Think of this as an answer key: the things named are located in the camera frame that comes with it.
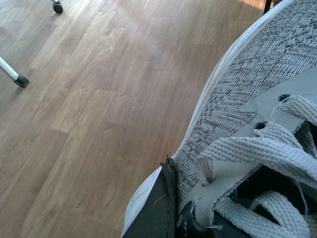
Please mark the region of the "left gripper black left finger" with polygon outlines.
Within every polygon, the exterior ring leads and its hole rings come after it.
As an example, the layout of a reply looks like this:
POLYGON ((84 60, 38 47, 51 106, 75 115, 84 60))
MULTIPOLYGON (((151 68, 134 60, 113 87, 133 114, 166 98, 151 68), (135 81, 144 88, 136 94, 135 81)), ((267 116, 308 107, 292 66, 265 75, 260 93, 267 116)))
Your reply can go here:
POLYGON ((125 211, 122 238, 175 237, 177 172, 172 158, 137 188, 125 211))

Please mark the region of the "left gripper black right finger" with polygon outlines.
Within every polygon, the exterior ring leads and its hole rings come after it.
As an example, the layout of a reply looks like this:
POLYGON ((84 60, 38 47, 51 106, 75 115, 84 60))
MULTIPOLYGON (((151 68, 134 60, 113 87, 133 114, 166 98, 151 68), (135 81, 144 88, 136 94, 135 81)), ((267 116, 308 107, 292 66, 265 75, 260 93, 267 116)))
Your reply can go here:
POLYGON ((196 204, 189 201, 182 209, 176 222, 177 238, 249 238, 244 231, 236 228, 218 213, 215 225, 204 227, 196 221, 196 204))

